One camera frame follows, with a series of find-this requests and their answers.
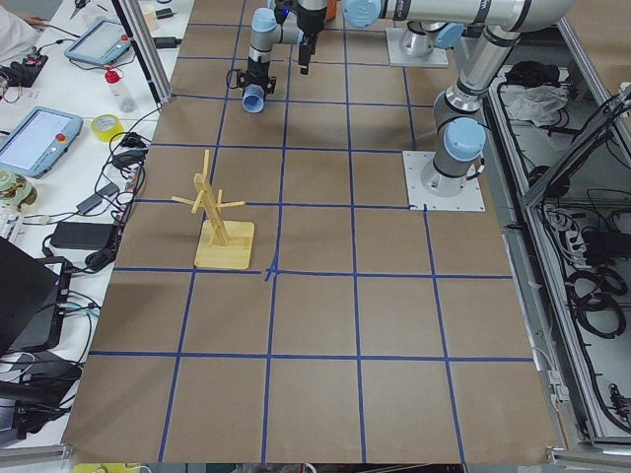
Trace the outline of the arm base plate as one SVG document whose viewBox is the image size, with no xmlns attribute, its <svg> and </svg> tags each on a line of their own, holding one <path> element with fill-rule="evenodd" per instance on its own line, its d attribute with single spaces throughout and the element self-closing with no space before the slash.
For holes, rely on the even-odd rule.
<svg viewBox="0 0 631 473">
<path fill-rule="evenodd" d="M 446 177 L 435 169 L 434 156 L 431 151 L 402 152 L 408 207 L 417 211 L 484 212 L 475 166 L 470 165 L 465 176 Z"/>
<path fill-rule="evenodd" d="M 387 28 L 386 45 L 392 67 L 447 68 L 449 59 L 435 45 L 436 32 L 414 33 L 409 29 Z"/>
</svg>

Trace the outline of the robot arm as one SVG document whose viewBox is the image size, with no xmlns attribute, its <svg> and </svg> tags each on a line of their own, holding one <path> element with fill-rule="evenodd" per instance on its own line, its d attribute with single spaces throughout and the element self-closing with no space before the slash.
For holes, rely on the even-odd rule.
<svg viewBox="0 0 631 473">
<path fill-rule="evenodd" d="M 522 34 L 536 32 L 560 20 L 569 1 L 345 1 L 344 18 L 356 28 L 379 19 L 418 24 L 435 45 L 456 41 L 455 27 L 480 25 L 479 37 L 456 82 L 437 96 L 434 117 L 439 147 L 423 167 L 423 187 L 439 197 L 455 197 L 469 179 L 469 169 L 482 153 L 486 133 L 473 117 L 480 99 L 495 79 Z M 250 25 L 247 66 L 236 72 L 243 107 L 263 110 L 276 80 L 269 74 L 277 44 L 296 44 L 302 74 L 308 74 L 319 33 L 325 27 L 324 1 L 271 1 L 255 10 Z"/>
<path fill-rule="evenodd" d="M 392 66 L 447 67 L 446 51 L 458 43 L 465 29 L 461 23 L 415 19 L 411 16 L 411 5 L 405 1 L 344 1 L 342 10 L 345 21 L 357 29 L 381 18 L 405 23 L 402 28 L 386 29 Z M 308 74 L 327 11 L 326 1 L 269 1 L 265 7 L 256 9 L 250 26 L 247 67 L 239 73 L 239 82 L 271 89 L 275 78 L 269 75 L 269 67 L 277 44 L 296 44 L 300 73 Z"/>
</svg>

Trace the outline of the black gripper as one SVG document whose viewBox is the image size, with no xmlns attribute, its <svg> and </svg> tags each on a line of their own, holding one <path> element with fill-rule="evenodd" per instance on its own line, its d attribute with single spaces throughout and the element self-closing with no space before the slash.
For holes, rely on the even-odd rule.
<svg viewBox="0 0 631 473">
<path fill-rule="evenodd" d="M 305 36 L 309 37 L 310 55 L 316 54 L 317 35 L 324 29 L 326 5 L 296 6 L 297 25 Z M 301 43 L 299 48 L 299 66 L 302 75 L 308 74 L 308 45 Z"/>
<path fill-rule="evenodd" d="M 249 85 L 258 85 L 265 96 L 275 92 L 275 77 L 269 75 L 270 62 L 254 61 L 249 58 L 245 70 L 237 71 L 237 87 L 245 89 Z"/>
</svg>

